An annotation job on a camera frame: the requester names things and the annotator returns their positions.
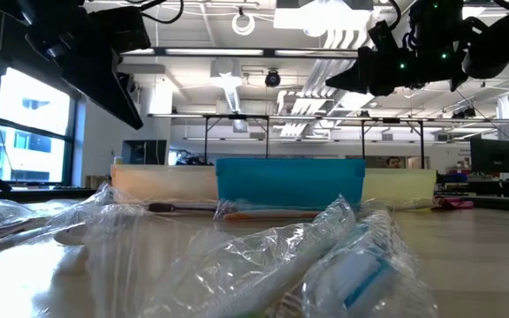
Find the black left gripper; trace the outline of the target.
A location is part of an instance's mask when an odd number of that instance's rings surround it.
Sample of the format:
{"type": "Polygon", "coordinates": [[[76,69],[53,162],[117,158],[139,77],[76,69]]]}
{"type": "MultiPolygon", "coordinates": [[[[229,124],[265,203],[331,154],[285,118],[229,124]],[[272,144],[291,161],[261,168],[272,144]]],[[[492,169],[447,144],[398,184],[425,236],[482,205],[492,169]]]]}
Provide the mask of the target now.
{"type": "Polygon", "coordinates": [[[143,127],[131,96],[133,76],[118,70],[122,54],[133,50],[132,42],[55,39],[38,43],[37,50],[57,67],[65,83],[133,129],[143,127]]]}

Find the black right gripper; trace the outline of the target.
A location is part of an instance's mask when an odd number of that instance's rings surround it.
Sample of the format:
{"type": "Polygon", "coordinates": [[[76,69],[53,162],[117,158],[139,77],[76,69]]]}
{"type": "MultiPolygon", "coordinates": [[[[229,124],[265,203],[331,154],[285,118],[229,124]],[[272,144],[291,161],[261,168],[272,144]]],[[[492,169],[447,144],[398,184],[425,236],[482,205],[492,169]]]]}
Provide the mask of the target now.
{"type": "Polygon", "coordinates": [[[386,21],[368,31],[375,47],[359,49],[359,58],[341,73],[327,79],[327,86],[374,96],[389,95],[397,87],[424,87],[448,80],[453,91],[467,80],[460,62],[463,55],[451,42],[399,46],[386,21]]]}

